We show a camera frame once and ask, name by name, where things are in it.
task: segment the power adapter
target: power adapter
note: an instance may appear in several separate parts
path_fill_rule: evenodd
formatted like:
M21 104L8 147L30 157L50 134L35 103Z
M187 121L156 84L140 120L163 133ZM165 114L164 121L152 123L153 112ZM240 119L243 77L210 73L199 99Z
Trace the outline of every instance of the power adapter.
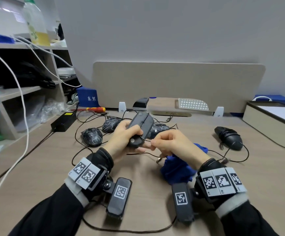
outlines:
M76 121L76 119L76 112L66 112L57 118L50 126L54 132L64 132L67 131L67 129Z

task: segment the right hand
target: right hand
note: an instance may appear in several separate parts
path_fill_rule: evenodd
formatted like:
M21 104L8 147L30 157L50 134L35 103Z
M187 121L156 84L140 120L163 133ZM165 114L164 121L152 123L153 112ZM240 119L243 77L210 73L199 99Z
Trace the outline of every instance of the right hand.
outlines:
M161 151L161 158L173 153L196 170L210 159L179 130L171 129L158 133L151 140L151 150L155 150L155 148Z

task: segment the white bracket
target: white bracket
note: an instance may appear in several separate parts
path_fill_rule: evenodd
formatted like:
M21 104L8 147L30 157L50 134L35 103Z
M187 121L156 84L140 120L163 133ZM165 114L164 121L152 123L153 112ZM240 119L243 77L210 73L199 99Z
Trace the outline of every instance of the white bracket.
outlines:
M223 107L217 107L213 116L214 117L222 117L223 116Z
M126 111L125 102L119 102L119 113L124 113Z

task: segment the blue box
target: blue box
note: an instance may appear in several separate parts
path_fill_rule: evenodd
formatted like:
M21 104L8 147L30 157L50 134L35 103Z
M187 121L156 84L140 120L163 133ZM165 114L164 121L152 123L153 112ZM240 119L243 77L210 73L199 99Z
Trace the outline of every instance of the blue box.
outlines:
M269 97L271 98L273 101L277 101L277 102L280 102L280 103L285 103L285 97L282 96L282 95L255 95L255 97L258 97L258 96L266 96L266 97ZM268 99L267 98L258 98L256 101L267 101Z
M95 89L89 89L86 87L77 88L79 106L96 108L100 107L98 102L98 95Z

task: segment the wooden desk surface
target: wooden desk surface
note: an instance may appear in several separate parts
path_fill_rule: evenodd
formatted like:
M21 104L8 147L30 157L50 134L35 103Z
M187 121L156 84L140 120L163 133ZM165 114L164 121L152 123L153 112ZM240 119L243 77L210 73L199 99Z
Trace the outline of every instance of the wooden desk surface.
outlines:
M166 120L165 116L155 116ZM101 126L104 118L84 124L79 132L89 127ZM229 163L248 189L251 203L263 214L274 230L285 235L285 148L276 145L242 120L234 117L214 118L206 115L174 117L169 126L178 124L179 129L194 143L219 150L214 138L216 126L230 127L238 131L250 157L242 164ZM0 189L0 235L7 235L15 224L38 202L54 193L72 169L71 159L82 146L74 140L80 123L75 122L66 132L55 133L9 174ZM30 134L30 148L37 144L50 130L49 124L42 125ZM22 155L25 138L20 139L0 154L0 173L10 167ZM86 157L89 150L82 151L75 163ZM244 150L229 152L228 157L241 160ZM174 217L171 187L162 179L156 158L149 155L125 156L112 170L112 176L129 178L132 190L120 229L157 230L168 226ZM105 208L96 206L85 218L95 226L106 226ZM81 223L77 235L127 235L94 231ZM203 214L191 226L175 225L168 231L154 235L223 235L222 225L214 212Z

